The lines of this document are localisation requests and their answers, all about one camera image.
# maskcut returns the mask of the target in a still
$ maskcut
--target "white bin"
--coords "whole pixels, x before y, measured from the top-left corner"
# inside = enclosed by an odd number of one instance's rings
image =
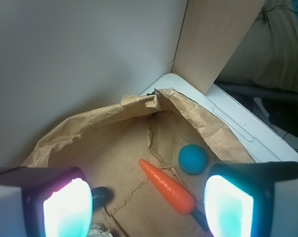
[[[156,89],[174,89],[222,119],[256,162],[297,161],[298,153],[238,101],[213,84],[206,95],[176,74],[166,74],[141,95]]]

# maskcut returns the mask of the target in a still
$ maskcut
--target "crumpled paper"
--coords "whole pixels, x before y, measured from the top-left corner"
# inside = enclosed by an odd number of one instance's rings
[[[203,147],[206,171],[188,175],[178,166],[187,144]],[[186,96],[170,89],[125,96],[119,104],[72,116],[38,141],[24,161],[29,167],[77,166],[90,186],[113,191],[93,223],[114,236],[206,236],[190,215],[164,200],[138,164],[143,158],[185,186],[203,211],[208,170],[216,162],[254,162],[227,125]]]
[[[94,224],[90,227],[87,237],[113,237],[110,230],[106,230],[102,224]]]

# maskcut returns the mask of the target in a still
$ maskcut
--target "led light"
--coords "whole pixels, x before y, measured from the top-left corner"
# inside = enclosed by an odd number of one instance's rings
[[[87,182],[73,179],[43,202],[46,237],[85,237],[92,217],[92,196]]]
[[[205,186],[205,212],[212,234],[250,237],[253,197],[220,175],[211,176]]]

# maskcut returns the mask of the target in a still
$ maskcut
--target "blue ball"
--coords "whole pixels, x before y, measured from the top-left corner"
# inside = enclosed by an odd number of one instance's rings
[[[179,151],[178,163],[181,169],[188,174],[199,174],[207,167],[207,154],[197,145],[187,145]]]

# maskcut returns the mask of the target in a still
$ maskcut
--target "wooden board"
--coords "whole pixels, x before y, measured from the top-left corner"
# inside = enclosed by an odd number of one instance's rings
[[[205,94],[265,0],[189,0],[172,72]]]

